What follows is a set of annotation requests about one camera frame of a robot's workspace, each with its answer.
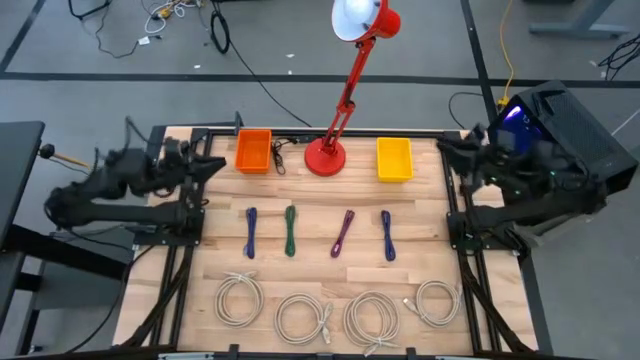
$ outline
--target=yellow bin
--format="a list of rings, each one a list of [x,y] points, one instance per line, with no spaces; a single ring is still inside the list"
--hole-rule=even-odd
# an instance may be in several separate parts
[[[405,182],[413,179],[411,140],[407,138],[378,138],[378,180]]]

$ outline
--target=desk lamp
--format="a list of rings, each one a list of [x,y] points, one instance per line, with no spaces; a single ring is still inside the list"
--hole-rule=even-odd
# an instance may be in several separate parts
[[[400,30],[400,16],[389,8],[388,0],[335,0],[331,13],[333,31],[343,41],[356,43],[358,56],[347,79],[342,97],[336,107],[336,116],[327,134],[313,141],[304,153],[309,170],[319,176],[335,175],[344,167],[346,153],[338,139],[342,135],[356,104],[351,95],[360,79],[376,37],[391,38]],[[338,132],[333,132],[341,117]]]

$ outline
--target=orange bin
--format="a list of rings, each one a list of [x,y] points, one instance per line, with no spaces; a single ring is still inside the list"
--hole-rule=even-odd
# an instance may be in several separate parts
[[[240,130],[237,146],[238,171],[245,174],[266,174],[269,171],[271,130]]]

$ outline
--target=wooden table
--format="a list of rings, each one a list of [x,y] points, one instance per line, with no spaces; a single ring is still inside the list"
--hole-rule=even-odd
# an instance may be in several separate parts
[[[170,127],[166,136],[189,140],[191,128]],[[383,347],[377,354],[403,354],[415,347],[418,354],[471,354],[472,348],[464,305],[446,328],[433,329],[421,322],[402,303],[414,299],[418,286],[427,280],[460,283],[458,260],[449,246],[445,222],[448,211],[441,155],[432,139],[412,139],[415,176],[404,184],[379,183],[376,175],[375,138],[343,138],[347,164],[336,176],[321,178],[304,164],[304,145],[285,145],[281,154],[286,175],[271,167],[267,175],[243,175],[235,170],[234,137],[214,139],[212,155],[224,156],[227,166],[208,183],[209,199],[202,242],[196,248],[179,350],[227,351],[230,344],[240,351],[296,353],[361,353],[351,344],[342,327],[347,302],[366,290],[390,296],[400,311],[399,348]],[[477,204],[502,204],[499,189],[479,191]],[[150,199],[157,204],[159,199]],[[295,205],[295,257],[284,253],[286,225],[284,211]],[[249,260],[242,249],[247,241],[245,210],[258,209],[256,258]],[[342,227],[347,209],[356,212],[342,254],[329,256]],[[394,262],[384,256],[380,211],[392,214],[392,238],[397,252]],[[114,343],[131,336],[155,304],[166,256],[165,247],[150,251],[134,267],[123,300]],[[536,339],[517,258],[507,251],[485,251],[487,271],[494,303],[521,340],[536,348]],[[229,329],[216,317],[214,296],[224,271],[257,270],[257,280],[265,295],[260,316],[244,329]],[[321,337],[306,346],[284,343],[273,328],[275,309],[291,293],[305,292],[323,305],[332,302],[330,317],[332,342]],[[230,310],[238,316],[248,313],[252,299],[244,286],[236,286],[228,298]],[[437,315],[446,313],[450,300],[444,291],[428,291],[426,308]],[[477,304],[484,348],[488,349],[487,326]],[[373,306],[363,306],[365,329],[379,329],[379,315]],[[172,310],[167,311],[163,327],[164,342]],[[314,327],[311,310],[294,305],[285,314],[285,330],[292,335],[308,333]]]

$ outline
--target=plastic bin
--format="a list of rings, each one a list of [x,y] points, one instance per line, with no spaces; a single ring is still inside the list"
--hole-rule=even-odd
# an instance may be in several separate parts
[[[236,169],[245,174],[266,174],[271,163],[271,130],[243,129],[238,133]]]
[[[411,140],[407,138],[378,138],[378,180],[405,182],[413,179]]]

